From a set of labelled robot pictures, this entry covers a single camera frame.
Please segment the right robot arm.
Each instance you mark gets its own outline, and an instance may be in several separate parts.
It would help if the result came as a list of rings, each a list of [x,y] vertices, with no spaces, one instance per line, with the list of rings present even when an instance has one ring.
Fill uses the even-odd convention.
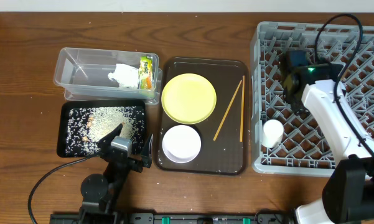
[[[342,64],[311,64],[306,51],[279,59],[283,96],[294,114],[311,114],[336,168],[320,199],[295,210],[296,223],[361,223],[374,219],[374,140],[365,131],[335,81]]]

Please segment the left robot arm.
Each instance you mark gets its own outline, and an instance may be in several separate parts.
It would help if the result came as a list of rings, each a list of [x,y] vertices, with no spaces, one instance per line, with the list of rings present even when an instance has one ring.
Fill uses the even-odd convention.
[[[115,210],[117,200],[131,171],[141,173],[151,167],[153,135],[139,153],[141,158],[135,159],[131,155],[132,142],[119,136],[122,128],[122,124],[118,125],[98,141],[100,157],[108,165],[103,174],[92,174],[83,180],[83,202],[75,223],[122,223],[127,219]]]

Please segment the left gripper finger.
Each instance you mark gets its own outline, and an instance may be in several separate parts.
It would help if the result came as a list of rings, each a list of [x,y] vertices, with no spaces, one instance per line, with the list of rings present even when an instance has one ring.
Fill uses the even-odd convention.
[[[152,141],[153,141],[153,134],[151,134],[142,151],[141,151],[141,160],[143,162],[143,166],[146,168],[150,168],[152,165]]]
[[[111,146],[112,140],[116,136],[120,135],[122,128],[123,124],[119,124],[116,128],[114,128],[114,130],[112,130],[110,133],[108,133],[98,141],[97,146],[101,152],[107,150]]]

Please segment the white tissue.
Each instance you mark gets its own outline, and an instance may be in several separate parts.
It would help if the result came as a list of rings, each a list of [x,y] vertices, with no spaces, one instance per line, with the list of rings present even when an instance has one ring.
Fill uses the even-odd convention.
[[[120,88],[137,89],[139,87],[139,70],[130,65],[117,63],[113,72],[108,74],[111,81],[116,81]]]

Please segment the white bowl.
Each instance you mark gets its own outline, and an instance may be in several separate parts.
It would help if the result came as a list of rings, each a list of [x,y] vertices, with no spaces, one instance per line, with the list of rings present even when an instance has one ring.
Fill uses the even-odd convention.
[[[199,133],[187,125],[170,128],[162,139],[162,150],[165,156],[178,164],[194,160],[202,147]]]

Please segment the yellow plate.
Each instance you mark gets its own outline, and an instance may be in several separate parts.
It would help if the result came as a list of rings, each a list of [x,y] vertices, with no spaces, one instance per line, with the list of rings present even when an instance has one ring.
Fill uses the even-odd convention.
[[[184,73],[166,83],[161,104],[165,114],[173,121],[197,124],[213,113],[217,93],[211,82],[203,76]]]

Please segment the white cup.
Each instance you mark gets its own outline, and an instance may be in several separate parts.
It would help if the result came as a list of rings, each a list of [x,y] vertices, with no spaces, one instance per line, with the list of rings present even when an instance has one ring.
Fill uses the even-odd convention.
[[[283,138],[284,127],[283,124],[271,119],[264,123],[262,145],[268,148],[274,148],[281,143]]]

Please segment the green snack wrapper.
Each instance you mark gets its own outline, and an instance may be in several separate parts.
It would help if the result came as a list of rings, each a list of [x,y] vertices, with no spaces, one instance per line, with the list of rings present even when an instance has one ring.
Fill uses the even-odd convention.
[[[139,72],[139,87],[140,89],[152,88],[152,59],[147,56],[140,58]]]

